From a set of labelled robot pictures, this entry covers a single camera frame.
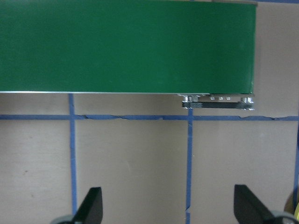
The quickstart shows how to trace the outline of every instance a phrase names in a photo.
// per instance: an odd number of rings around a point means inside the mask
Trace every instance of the black plastic part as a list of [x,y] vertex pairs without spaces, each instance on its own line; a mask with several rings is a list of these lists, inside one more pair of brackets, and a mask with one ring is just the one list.
[[185,108],[227,108],[227,109],[253,109],[253,103],[244,102],[183,102]]
[[103,219],[102,190],[90,188],[80,208],[72,219],[72,224],[100,224]]
[[239,224],[299,224],[291,214],[273,215],[246,185],[235,185],[234,214]]

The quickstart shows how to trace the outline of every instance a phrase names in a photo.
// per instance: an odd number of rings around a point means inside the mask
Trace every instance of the yellow object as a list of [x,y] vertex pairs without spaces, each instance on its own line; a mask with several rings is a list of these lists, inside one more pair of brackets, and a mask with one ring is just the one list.
[[299,203],[297,204],[294,216],[299,221]]

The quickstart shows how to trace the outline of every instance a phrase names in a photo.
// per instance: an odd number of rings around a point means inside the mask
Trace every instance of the metal bracket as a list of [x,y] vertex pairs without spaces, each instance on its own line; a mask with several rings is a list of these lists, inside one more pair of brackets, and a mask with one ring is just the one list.
[[184,100],[182,106],[191,108],[226,108],[254,110],[253,95],[182,95]]

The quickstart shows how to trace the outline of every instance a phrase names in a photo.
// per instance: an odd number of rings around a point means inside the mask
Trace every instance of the green belt surface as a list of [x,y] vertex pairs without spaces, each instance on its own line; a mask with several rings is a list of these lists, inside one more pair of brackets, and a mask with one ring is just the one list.
[[0,91],[251,94],[256,6],[0,2]]

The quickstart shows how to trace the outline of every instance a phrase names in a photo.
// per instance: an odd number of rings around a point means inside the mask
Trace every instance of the blue tape line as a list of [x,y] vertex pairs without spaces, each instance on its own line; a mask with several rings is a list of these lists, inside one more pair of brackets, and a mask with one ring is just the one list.
[[299,0],[257,0],[258,2],[293,3],[299,4]]
[[0,115],[0,120],[69,120],[69,115]]
[[70,148],[71,148],[71,201],[73,215],[77,211],[77,168],[76,168],[76,132],[75,132],[75,109],[74,96],[69,93],[70,109]]
[[[127,120],[188,120],[186,115],[75,115],[74,111],[71,115],[0,115],[0,120],[112,120],[112,119],[127,119]],[[288,116],[281,118],[271,118],[264,116],[194,116],[194,120],[232,120],[232,121],[299,121],[299,116]]]
[[298,116],[288,116],[282,118],[270,118],[264,116],[249,116],[249,117],[240,117],[240,116],[194,116],[194,120],[233,120],[233,121],[299,121]]
[[296,149],[295,177],[294,177],[294,190],[293,190],[294,209],[296,209],[297,207],[298,181],[299,181],[299,124],[298,124],[298,131],[297,131],[297,149]]
[[191,182],[192,182],[192,139],[193,139],[193,109],[188,110],[188,148],[187,148],[187,183],[186,183],[186,224],[190,224]]
[[75,119],[94,119],[94,120],[188,120],[186,115],[75,115]]

